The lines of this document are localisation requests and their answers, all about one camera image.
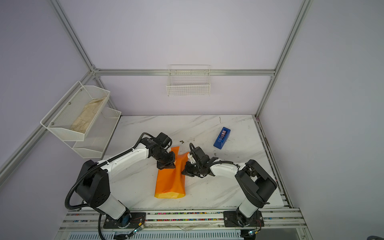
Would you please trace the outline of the yellow orange wrapping paper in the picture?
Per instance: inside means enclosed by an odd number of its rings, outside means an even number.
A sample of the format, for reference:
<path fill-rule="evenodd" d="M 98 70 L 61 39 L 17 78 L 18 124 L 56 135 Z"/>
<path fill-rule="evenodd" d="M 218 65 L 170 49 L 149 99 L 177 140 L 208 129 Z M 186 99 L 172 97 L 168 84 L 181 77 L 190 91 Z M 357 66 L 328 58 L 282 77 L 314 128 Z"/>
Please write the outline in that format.
<path fill-rule="evenodd" d="M 175 154 L 175 168 L 158 170 L 155 198 L 158 199 L 180 199 L 186 195 L 185 178 L 182 171 L 188 162 L 188 154 L 179 154 L 180 147 L 172 147 L 171 152 Z"/>

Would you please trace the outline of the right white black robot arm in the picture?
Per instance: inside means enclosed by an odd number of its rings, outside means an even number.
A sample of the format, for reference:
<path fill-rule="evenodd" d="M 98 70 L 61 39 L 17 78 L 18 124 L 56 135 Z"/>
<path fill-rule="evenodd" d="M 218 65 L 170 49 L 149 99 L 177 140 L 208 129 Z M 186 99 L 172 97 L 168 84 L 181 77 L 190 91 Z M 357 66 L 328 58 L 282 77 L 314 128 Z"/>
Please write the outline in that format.
<path fill-rule="evenodd" d="M 240 219 L 251 219 L 256 211 L 268 204 L 269 198 L 277 189 L 276 181 L 255 160 L 235 163 L 217 157 L 210 158 L 192 143 L 188 159 L 182 175 L 198 178 L 225 177 L 237 181 L 245 195 L 244 201 L 236 210 Z"/>

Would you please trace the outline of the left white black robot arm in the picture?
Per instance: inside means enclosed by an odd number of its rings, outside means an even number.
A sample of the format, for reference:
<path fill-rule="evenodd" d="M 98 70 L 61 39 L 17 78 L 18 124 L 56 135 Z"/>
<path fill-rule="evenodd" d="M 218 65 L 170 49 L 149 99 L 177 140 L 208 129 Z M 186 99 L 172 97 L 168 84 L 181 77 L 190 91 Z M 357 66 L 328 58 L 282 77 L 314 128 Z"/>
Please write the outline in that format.
<path fill-rule="evenodd" d="M 69 210 L 91 207 L 98 213 L 121 222 L 131 218 L 130 210 L 111 193 L 111 180 L 140 161 L 153 158 L 157 168 L 174 169 L 175 153 L 170 150 L 173 141 L 160 133 L 154 137 L 142 133 L 133 147 L 106 160 L 85 162 L 78 179 L 68 193 L 65 206 Z"/>

